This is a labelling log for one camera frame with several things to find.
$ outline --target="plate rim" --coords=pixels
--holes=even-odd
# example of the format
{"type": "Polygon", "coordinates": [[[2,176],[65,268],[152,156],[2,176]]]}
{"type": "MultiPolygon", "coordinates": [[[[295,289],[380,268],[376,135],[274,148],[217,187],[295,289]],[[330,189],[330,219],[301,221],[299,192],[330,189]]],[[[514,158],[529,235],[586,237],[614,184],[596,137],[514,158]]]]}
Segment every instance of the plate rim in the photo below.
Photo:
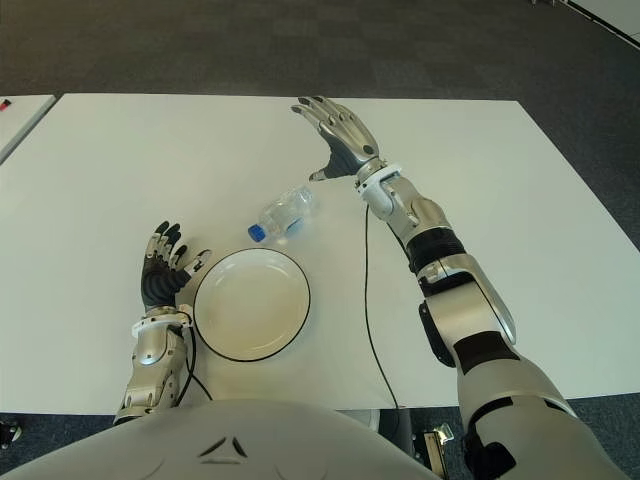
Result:
{"type": "Polygon", "coordinates": [[[302,331],[302,328],[305,326],[305,324],[307,323],[307,319],[309,318],[309,311],[311,310],[311,287],[309,286],[309,279],[307,278],[307,274],[304,272],[304,270],[302,269],[302,267],[300,266],[300,264],[298,262],[296,262],[293,258],[291,258],[289,255],[287,255],[286,253],[280,252],[278,250],[274,250],[273,248],[265,248],[265,247],[251,247],[251,248],[243,248],[240,250],[236,250],[235,252],[232,252],[228,255],[225,255],[224,257],[222,257],[220,260],[218,260],[216,263],[214,263],[211,268],[209,270],[207,270],[207,273],[204,274],[204,276],[202,277],[202,280],[200,281],[200,284],[198,285],[198,288],[196,289],[196,293],[193,297],[193,324],[196,327],[196,332],[198,332],[198,337],[200,337],[200,340],[202,340],[202,343],[205,344],[205,346],[211,350],[213,353],[215,353],[216,355],[218,355],[219,357],[222,357],[224,359],[230,360],[232,362],[239,362],[239,363],[251,363],[251,362],[259,362],[261,360],[265,360],[267,358],[273,357],[274,355],[280,353],[282,350],[284,350],[285,348],[287,348],[300,334],[300,332],[302,331]],[[241,252],[246,252],[248,250],[267,250],[269,252],[275,252],[279,255],[282,255],[286,258],[288,258],[289,260],[291,260],[293,262],[293,264],[298,267],[298,269],[300,270],[300,272],[302,273],[302,276],[304,277],[304,281],[307,284],[307,294],[308,294],[308,301],[307,301],[307,311],[304,314],[304,318],[302,319],[302,323],[300,323],[300,328],[298,328],[298,331],[293,335],[293,337],[291,337],[291,339],[284,344],[282,347],[280,347],[278,350],[276,350],[273,353],[270,353],[269,355],[265,355],[263,357],[259,357],[259,358],[252,358],[250,360],[246,360],[246,359],[240,359],[240,358],[233,358],[230,357],[228,355],[224,355],[220,352],[218,352],[216,349],[214,349],[211,345],[209,345],[209,342],[207,342],[204,338],[204,336],[202,335],[202,333],[200,332],[200,328],[198,327],[198,319],[196,317],[196,301],[198,299],[198,293],[200,292],[200,287],[202,286],[202,284],[204,283],[205,278],[207,278],[207,275],[209,275],[209,272],[211,272],[211,270],[213,270],[220,262],[222,262],[223,260],[229,258],[232,255],[235,255],[237,253],[241,253],[241,252]]]}

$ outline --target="white plate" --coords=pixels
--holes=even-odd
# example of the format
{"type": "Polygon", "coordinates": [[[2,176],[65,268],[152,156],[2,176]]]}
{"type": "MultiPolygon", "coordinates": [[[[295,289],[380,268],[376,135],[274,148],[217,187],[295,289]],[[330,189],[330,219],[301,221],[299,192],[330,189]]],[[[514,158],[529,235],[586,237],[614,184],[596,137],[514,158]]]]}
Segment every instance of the white plate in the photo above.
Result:
{"type": "Polygon", "coordinates": [[[240,362],[278,353],[296,337],[311,294],[302,269],[264,248],[233,253],[213,266],[198,287],[195,323],[204,343],[240,362]]]}

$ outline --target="gray carpet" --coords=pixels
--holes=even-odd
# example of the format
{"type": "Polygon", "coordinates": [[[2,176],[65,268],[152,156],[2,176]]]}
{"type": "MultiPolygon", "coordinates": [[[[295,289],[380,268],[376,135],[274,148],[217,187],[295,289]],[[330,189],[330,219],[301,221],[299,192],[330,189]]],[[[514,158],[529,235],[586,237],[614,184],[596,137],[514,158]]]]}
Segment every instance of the gray carpet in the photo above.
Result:
{"type": "MultiPolygon", "coordinates": [[[[0,15],[0,92],[7,95],[518,100],[640,247],[640,52],[564,6],[2,0],[0,15]]],[[[640,396],[574,406],[618,464],[640,479],[640,396]]],[[[449,409],[413,413],[418,430],[457,418],[449,409]]],[[[0,452],[0,472],[99,431],[108,420],[27,416],[24,438],[0,452]]],[[[450,460],[460,465],[454,450],[450,460]]]]}

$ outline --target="blue bottle cap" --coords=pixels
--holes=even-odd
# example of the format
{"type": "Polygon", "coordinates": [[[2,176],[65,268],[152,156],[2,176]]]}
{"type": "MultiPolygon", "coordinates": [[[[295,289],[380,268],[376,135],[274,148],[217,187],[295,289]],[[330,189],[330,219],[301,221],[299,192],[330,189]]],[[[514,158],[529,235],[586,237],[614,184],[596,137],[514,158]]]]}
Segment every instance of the blue bottle cap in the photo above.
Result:
{"type": "Polygon", "coordinates": [[[264,233],[264,229],[258,224],[251,225],[248,232],[254,242],[261,242],[267,236],[267,234],[264,233]]]}

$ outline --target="robot finger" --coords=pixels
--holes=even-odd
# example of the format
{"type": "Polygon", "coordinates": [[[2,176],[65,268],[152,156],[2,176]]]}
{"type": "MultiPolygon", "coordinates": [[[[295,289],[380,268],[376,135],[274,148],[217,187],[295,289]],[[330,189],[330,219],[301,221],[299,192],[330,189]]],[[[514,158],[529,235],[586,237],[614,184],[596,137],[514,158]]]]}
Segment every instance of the robot finger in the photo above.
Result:
{"type": "Polygon", "coordinates": [[[176,230],[168,237],[169,239],[167,240],[167,244],[164,246],[164,249],[160,253],[160,256],[162,258],[164,259],[169,258],[169,256],[171,255],[171,250],[173,250],[173,247],[175,246],[176,243],[178,243],[178,240],[180,240],[181,236],[182,234],[176,230]]]}
{"type": "Polygon", "coordinates": [[[336,108],[336,104],[325,97],[301,97],[298,100],[308,101],[308,106],[319,113],[324,122],[329,125],[335,125],[340,117],[340,111],[336,108]]]}
{"type": "Polygon", "coordinates": [[[195,273],[200,270],[211,258],[211,250],[203,250],[196,258],[191,260],[182,270],[186,272],[189,277],[193,277],[195,273]]]}
{"type": "Polygon", "coordinates": [[[329,115],[332,115],[340,120],[346,119],[344,113],[340,110],[340,107],[342,105],[326,97],[313,97],[313,99],[318,102],[316,105],[326,110],[329,115]]]}
{"type": "Polygon", "coordinates": [[[180,258],[182,258],[182,256],[185,254],[186,251],[187,251],[187,246],[181,245],[180,248],[178,248],[178,250],[176,250],[175,253],[171,256],[171,259],[169,260],[169,268],[171,268],[171,270],[176,269],[176,266],[178,265],[180,258]]]}
{"type": "Polygon", "coordinates": [[[166,256],[168,255],[167,252],[167,246],[169,244],[169,240],[171,238],[174,238],[175,234],[178,233],[178,231],[180,230],[180,224],[179,223],[174,223],[171,228],[169,228],[169,230],[167,230],[166,232],[164,232],[164,234],[162,234],[162,236],[160,237],[160,240],[158,240],[158,249],[157,249],[157,255],[162,258],[165,259],[166,256]]]}
{"type": "Polygon", "coordinates": [[[313,172],[311,175],[309,175],[310,182],[321,182],[322,180],[326,179],[327,175],[324,173],[324,168],[321,168],[317,172],[313,172]]]}
{"type": "Polygon", "coordinates": [[[155,232],[153,232],[151,238],[149,238],[147,249],[144,253],[146,258],[151,258],[156,254],[156,252],[158,251],[158,241],[167,228],[169,228],[169,222],[165,220],[160,225],[158,225],[158,228],[156,228],[155,232]]]}
{"type": "Polygon", "coordinates": [[[342,113],[344,115],[347,115],[349,117],[349,120],[351,120],[353,122],[353,124],[355,125],[355,127],[364,135],[366,135],[367,137],[371,138],[372,141],[373,140],[373,135],[371,135],[371,132],[369,131],[369,129],[367,128],[367,126],[362,122],[362,120],[360,120],[360,117],[358,117],[355,113],[353,113],[351,110],[349,110],[347,107],[345,107],[344,105],[340,105],[341,109],[342,109],[342,113]]]}
{"type": "Polygon", "coordinates": [[[294,105],[291,107],[291,110],[294,113],[298,113],[302,115],[316,130],[320,130],[320,124],[323,119],[318,115],[317,112],[307,107],[306,105],[294,105]]]}

